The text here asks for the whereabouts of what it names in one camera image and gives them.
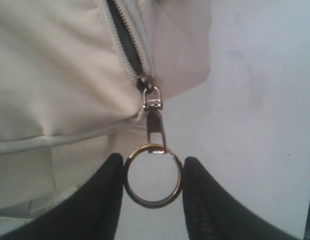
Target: white wall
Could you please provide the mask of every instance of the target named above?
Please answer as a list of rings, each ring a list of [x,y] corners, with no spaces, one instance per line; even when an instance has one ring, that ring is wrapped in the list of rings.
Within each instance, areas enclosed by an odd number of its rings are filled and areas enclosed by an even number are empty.
[[[169,146],[182,159],[198,157],[245,206],[302,238],[310,199],[310,0],[212,3],[211,74],[165,103]],[[126,196],[116,239],[188,239],[181,199],[147,210]]]

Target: white fabric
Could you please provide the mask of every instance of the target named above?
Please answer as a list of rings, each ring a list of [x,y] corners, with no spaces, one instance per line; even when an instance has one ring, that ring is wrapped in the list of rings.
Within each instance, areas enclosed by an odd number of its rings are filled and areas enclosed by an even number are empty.
[[[209,1],[119,2],[165,99],[207,78]],[[111,148],[102,136],[134,126],[141,94],[97,3],[0,0],[0,208],[81,183],[109,151],[128,153],[144,139],[122,134]],[[64,143],[72,144],[39,149]]]

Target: zipper slider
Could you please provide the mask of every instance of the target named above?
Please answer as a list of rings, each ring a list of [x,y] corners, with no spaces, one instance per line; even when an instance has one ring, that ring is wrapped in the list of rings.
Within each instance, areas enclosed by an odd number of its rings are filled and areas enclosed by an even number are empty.
[[[160,110],[163,109],[161,93],[154,86],[154,77],[149,74],[143,74],[139,77],[143,85],[143,109],[147,112],[147,141],[152,144],[151,135],[160,133],[162,137],[163,150],[151,150],[150,154],[165,154],[167,152],[166,135],[164,131],[163,119]]]

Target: metal ring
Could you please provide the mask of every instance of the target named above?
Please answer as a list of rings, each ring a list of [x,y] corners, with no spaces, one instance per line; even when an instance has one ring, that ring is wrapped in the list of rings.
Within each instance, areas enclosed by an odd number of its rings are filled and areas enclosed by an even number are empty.
[[[137,148],[127,159],[125,166],[124,166],[124,185],[125,189],[130,196],[130,198],[136,202],[137,204],[148,208],[148,209],[158,209],[158,208],[163,208],[167,206],[168,204],[172,203],[180,194],[182,190],[182,179],[183,179],[183,166],[181,162],[179,161],[178,157],[170,150],[167,149],[167,153],[173,156],[173,159],[177,165],[178,168],[178,180],[177,184],[175,186],[175,189],[171,192],[171,194],[167,197],[165,197],[162,200],[158,201],[147,201],[139,197],[130,187],[129,182],[128,182],[128,171],[131,163],[134,161],[134,159],[141,153],[145,151],[162,151],[164,147],[159,144],[154,144],[150,143],[147,145],[140,146]]]

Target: white bag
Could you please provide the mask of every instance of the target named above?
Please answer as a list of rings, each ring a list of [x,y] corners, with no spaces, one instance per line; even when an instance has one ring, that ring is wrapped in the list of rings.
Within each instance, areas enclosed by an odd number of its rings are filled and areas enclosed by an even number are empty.
[[[0,0],[0,208],[86,180],[143,119],[142,73],[164,99],[203,82],[210,17],[208,0]]]

